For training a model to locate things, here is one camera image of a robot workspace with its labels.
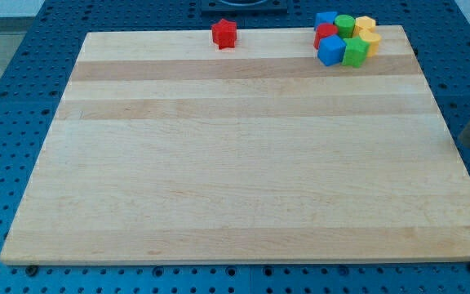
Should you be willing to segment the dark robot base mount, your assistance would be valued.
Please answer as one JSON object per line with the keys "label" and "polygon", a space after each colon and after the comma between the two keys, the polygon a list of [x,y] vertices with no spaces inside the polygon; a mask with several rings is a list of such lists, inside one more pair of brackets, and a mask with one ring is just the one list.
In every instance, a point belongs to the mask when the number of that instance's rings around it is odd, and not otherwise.
{"label": "dark robot base mount", "polygon": [[287,12],[287,0],[201,0],[203,15],[223,12]]}

